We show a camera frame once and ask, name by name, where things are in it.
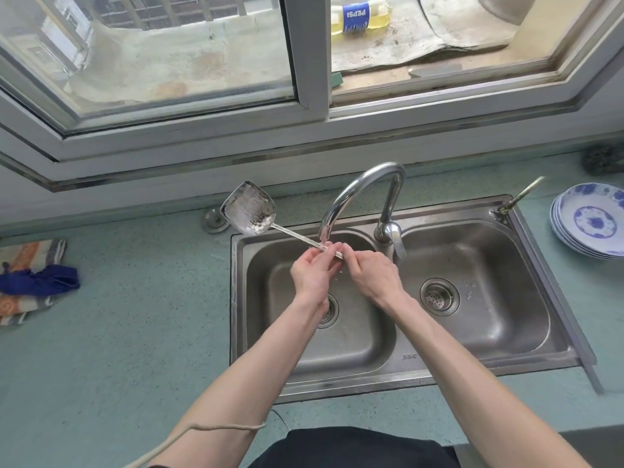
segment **spatula head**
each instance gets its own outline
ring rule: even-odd
[[[260,235],[275,220],[275,202],[264,190],[246,180],[223,202],[221,213],[243,235]]]

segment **blue and white plate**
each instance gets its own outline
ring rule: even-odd
[[[556,199],[553,214],[564,237],[586,254],[624,257],[624,190],[599,183],[574,186]]]
[[[552,205],[550,206],[550,224],[552,226],[553,231],[555,232],[555,235],[557,235],[559,240],[561,240],[563,244],[567,245],[572,250],[580,254],[584,254],[585,256],[589,256],[590,258],[613,259],[611,256],[607,256],[602,253],[597,253],[596,251],[592,251],[588,248],[585,248],[582,244],[578,243],[576,240],[574,240],[572,236],[570,236],[566,232],[566,230],[561,225],[561,222],[558,219],[558,216],[556,213],[559,197],[557,197],[553,201]]]

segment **person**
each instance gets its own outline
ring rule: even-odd
[[[294,262],[292,303],[256,344],[193,403],[172,431],[190,423],[260,425],[267,417],[321,318],[331,278],[342,263],[364,296],[386,312],[431,372],[468,440],[490,468],[589,468],[558,433],[517,399],[402,287],[397,267],[380,252],[327,243]],[[149,467],[235,468],[255,431],[188,430]],[[453,450],[355,427],[290,431],[253,468],[458,468]]]

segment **small metal tap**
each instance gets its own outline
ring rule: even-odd
[[[329,240],[334,223],[351,199],[358,196],[359,193],[370,184],[387,175],[393,175],[394,177],[390,183],[386,204],[379,217],[379,223],[377,228],[375,228],[374,237],[379,243],[392,243],[399,262],[407,257],[405,247],[403,247],[403,242],[401,240],[401,227],[391,220],[394,204],[403,186],[403,181],[405,180],[405,168],[397,162],[386,162],[369,169],[343,190],[334,200],[334,203],[331,204],[331,207],[325,213],[321,221],[318,234],[321,243]]]
[[[501,223],[506,224],[507,216],[509,215],[509,212],[514,207],[514,205],[517,204],[522,198],[524,198],[527,193],[531,192],[535,187],[537,187],[537,185],[544,179],[544,176],[538,177],[529,185],[527,185],[524,189],[522,189],[522,191],[518,195],[508,200],[504,204],[500,205],[498,208],[491,209],[490,213],[494,215],[494,217]]]

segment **sink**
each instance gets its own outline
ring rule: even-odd
[[[405,290],[495,374],[578,366],[595,361],[587,340],[520,213],[506,225],[490,214],[509,196],[393,213],[407,258]],[[379,215],[337,220],[332,241],[393,256],[376,242]],[[319,224],[292,227],[315,238]],[[231,362],[290,304],[290,267],[306,244],[277,231],[235,235],[231,244]],[[364,298],[347,270],[330,283],[330,310],[277,403],[434,384],[401,330]]]

